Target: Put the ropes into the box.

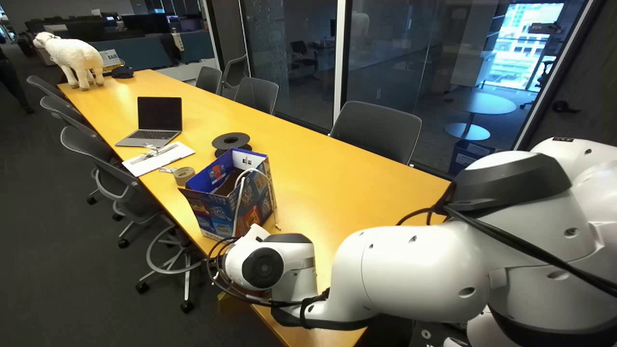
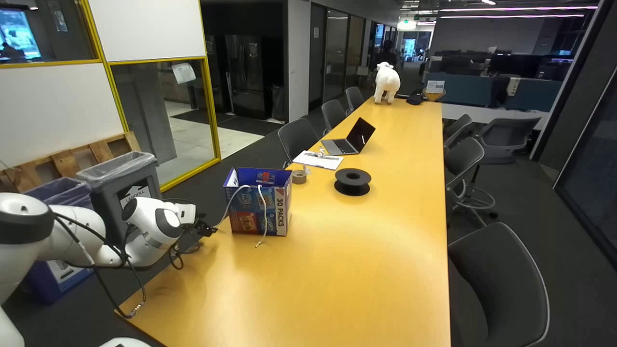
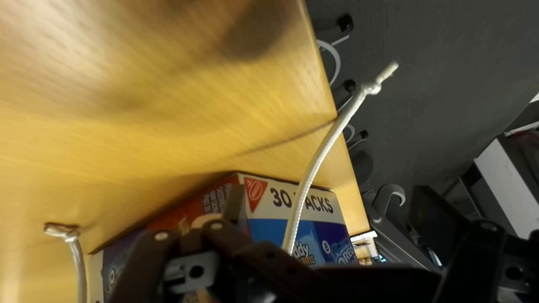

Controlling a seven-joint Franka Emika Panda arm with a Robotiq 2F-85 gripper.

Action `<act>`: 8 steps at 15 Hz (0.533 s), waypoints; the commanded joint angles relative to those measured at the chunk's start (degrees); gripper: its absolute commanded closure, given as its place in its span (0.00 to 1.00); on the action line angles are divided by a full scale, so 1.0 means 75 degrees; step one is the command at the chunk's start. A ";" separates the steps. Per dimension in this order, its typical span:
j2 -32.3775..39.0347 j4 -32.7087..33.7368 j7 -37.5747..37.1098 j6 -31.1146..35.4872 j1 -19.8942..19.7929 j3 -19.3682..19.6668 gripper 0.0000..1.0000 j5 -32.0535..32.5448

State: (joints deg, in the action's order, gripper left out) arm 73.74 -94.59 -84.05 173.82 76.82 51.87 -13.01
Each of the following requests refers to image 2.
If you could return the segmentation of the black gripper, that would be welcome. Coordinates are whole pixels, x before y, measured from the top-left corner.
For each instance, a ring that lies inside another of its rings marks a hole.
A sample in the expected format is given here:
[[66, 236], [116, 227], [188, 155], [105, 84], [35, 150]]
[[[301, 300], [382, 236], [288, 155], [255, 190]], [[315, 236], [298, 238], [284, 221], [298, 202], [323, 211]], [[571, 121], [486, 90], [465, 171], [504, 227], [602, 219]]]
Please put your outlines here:
[[199, 236], [213, 236], [218, 227], [217, 225], [211, 225], [209, 221], [205, 219], [199, 219], [195, 225], [193, 225], [193, 231], [199, 235]]

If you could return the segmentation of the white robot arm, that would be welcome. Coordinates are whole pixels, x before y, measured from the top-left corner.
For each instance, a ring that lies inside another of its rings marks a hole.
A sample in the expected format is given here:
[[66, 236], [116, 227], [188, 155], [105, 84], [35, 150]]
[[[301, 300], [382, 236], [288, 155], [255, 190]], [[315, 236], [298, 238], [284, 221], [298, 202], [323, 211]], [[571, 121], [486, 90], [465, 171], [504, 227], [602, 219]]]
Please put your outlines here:
[[122, 208], [132, 229], [124, 244], [107, 235], [105, 217], [85, 206], [49, 204], [26, 192], [0, 192], [0, 304], [37, 260], [62, 260], [76, 267], [149, 267], [195, 229], [217, 233], [197, 215], [195, 204], [134, 196]]

